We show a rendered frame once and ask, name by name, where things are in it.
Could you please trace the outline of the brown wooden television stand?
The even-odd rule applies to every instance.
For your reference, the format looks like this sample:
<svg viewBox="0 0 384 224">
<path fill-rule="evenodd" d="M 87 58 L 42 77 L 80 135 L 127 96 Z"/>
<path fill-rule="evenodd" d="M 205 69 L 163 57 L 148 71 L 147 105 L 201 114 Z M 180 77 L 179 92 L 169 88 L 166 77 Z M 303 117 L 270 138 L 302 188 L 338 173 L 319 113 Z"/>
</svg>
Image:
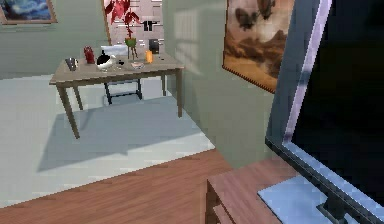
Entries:
<svg viewBox="0 0 384 224">
<path fill-rule="evenodd" d="M 258 192 L 296 175 L 284 160 L 272 157 L 209 177 L 204 224 L 281 224 Z"/>
</svg>

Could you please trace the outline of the window with brown frame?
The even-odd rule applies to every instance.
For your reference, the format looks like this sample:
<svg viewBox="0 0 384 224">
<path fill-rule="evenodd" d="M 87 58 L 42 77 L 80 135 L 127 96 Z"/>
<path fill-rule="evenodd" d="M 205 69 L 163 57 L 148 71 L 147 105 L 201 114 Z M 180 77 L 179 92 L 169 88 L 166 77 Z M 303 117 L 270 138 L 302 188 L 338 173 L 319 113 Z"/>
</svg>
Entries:
<svg viewBox="0 0 384 224">
<path fill-rule="evenodd" d="M 111 15 L 105 15 L 104 7 L 109 0 L 102 1 L 105 30 L 110 45 L 124 44 L 127 30 L 120 19 L 110 23 Z M 146 50 L 152 50 L 153 45 L 158 45 L 158 51 L 165 49 L 164 28 L 162 16 L 162 0 L 131 0 L 131 9 L 140 19 L 140 23 L 130 25 L 132 36 L 137 40 L 136 50 L 139 54 Z"/>
</svg>

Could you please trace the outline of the blue framed night picture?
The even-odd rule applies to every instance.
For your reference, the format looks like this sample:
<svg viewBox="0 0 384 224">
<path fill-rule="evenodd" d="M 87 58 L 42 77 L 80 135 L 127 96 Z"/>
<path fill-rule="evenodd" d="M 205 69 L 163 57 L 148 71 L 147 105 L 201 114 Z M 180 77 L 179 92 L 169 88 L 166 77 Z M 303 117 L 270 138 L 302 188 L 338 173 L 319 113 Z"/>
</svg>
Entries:
<svg viewBox="0 0 384 224">
<path fill-rule="evenodd" d="M 2 25 L 56 22 L 51 0 L 0 0 L 0 23 Z"/>
</svg>

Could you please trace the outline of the brown framed landscape picture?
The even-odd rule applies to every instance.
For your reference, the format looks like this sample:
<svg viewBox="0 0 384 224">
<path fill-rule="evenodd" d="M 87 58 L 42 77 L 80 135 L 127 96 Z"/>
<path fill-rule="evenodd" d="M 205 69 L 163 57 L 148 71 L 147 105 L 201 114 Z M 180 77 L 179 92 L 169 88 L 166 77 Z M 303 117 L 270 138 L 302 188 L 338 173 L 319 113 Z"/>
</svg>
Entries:
<svg viewBox="0 0 384 224">
<path fill-rule="evenodd" d="M 274 93 L 295 0 L 227 0 L 222 68 Z"/>
</svg>

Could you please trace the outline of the grey metal cup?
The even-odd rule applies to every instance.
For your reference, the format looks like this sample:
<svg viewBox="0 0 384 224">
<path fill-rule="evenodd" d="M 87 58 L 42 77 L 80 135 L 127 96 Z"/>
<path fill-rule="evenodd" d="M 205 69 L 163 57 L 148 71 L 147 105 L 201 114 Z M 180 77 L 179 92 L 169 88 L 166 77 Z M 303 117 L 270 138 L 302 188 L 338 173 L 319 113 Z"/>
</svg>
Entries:
<svg viewBox="0 0 384 224">
<path fill-rule="evenodd" d="M 77 70 L 77 67 L 78 67 L 78 60 L 77 59 L 70 57 L 70 58 L 67 58 L 65 60 L 65 62 L 66 62 L 70 71 L 76 71 Z"/>
</svg>

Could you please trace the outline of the white chair black legs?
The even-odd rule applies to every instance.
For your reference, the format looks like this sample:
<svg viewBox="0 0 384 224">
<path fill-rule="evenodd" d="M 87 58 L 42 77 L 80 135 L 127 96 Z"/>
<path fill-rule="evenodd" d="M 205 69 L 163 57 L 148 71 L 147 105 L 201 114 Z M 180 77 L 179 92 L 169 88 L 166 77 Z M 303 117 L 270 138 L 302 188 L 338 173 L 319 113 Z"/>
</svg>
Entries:
<svg viewBox="0 0 384 224">
<path fill-rule="evenodd" d="M 128 47 L 122 44 L 118 45 L 112 45 L 112 46 L 102 46 L 101 47 L 102 54 L 103 55 L 114 55 L 116 57 L 115 59 L 115 68 L 117 70 L 121 70 L 123 66 L 125 65 L 125 61 L 122 59 L 123 56 L 128 56 Z M 119 92 L 119 93 L 111 93 L 109 87 L 112 85 L 118 85 L 118 84 L 136 84 L 135 90 L 129 90 L 126 92 Z M 109 82 L 104 84 L 106 98 L 108 100 L 109 104 L 112 104 L 112 99 L 122 96 L 128 96 L 128 95 L 136 95 L 139 99 L 142 99 L 142 90 L 141 90 L 141 80 L 140 79 L 131 79 L 131 80 L 124 80 L 124 81 L 116 81 L 116 82 Z"/>
</svg>

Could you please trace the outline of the black television set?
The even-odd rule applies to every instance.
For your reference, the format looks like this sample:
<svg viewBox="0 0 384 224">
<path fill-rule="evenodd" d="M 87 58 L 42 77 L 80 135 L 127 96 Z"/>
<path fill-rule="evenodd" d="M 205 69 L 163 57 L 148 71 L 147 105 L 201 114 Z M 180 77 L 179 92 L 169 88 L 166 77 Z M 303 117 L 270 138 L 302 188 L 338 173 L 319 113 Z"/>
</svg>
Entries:
<svg viewBox="0 0 384 224">
<path fill-rule="evenodd" d="M 384 0 L 295 0 L 265 143 L 281 224 L 384 224 Z"/>
</svg>

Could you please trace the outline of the brown wooden table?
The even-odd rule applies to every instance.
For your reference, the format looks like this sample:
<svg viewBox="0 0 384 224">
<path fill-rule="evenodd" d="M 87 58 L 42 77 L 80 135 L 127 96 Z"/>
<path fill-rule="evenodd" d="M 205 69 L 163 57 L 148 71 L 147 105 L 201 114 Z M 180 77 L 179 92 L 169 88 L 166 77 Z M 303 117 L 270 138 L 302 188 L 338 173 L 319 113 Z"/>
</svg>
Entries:
<svg viewBox="0 0 384 224">
<path fill-rule="evenodd" d="M 74 89 L 79 108 L 83 109 L 78 91 L 79 86 L 160 76 L 162 79 L 162 87 L 165 87 L 165 76 L 174 75 L 176 77 L 177 113 L 179 117 L 182 116 L 182 71 L 184 69 L 184 65 L 182 63 L 178 62 L 175 58 L 166 53 L 155 55 L 152 63 L 146 63 L 143 56 L 141 56 L 139 61 L 144 63 L 144 67 L 141 69 L 134 69 L 132 67 L 133 60 L 128 60 L 126 56 L 118 56 L 118 59 L 124 62 L 121 69 L 119 69 L 116 65 L 113 65 L 105 71 L 98 69 L 95 64 L 87 64 L 84 59 L 79 59 L 76 70 L 70 71 L 67 63 L 62 61 L 52 76 L 49 84 L 54 85 L 58 90 L 64 110 L 68 117 L 68 121 L 76 139 L 79 139 L 80 135 L 75 117 L 73 115 L 72 107 L 69 102 L 69 97 L 66 91 L 67 88 Z"/>
</svg>

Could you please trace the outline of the red leaf house plant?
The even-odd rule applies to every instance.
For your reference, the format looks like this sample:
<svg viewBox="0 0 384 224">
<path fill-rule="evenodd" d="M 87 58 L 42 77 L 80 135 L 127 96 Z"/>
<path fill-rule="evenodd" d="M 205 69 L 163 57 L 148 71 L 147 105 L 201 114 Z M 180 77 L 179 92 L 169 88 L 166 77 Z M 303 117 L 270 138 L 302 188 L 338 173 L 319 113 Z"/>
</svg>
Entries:
<svg viewBox="0 0 384 224">
<path fill-rule="evenodd" d="M 111 15 L 110 23 L 113 24 L 116 19 L 120 19 L 127 30 L 127 36 L 124 41 L 128 48 L 128 53 L 132 54 L 132 58 L 138 57 L 136 51 L 137 40 L 132 36 L 133 31 L 130 28 L 132 23 L 140 23 L 139 16 L 131 9 L 131 0 L 109 0 L 104 7 L 105 15 Z"/>
</svg>

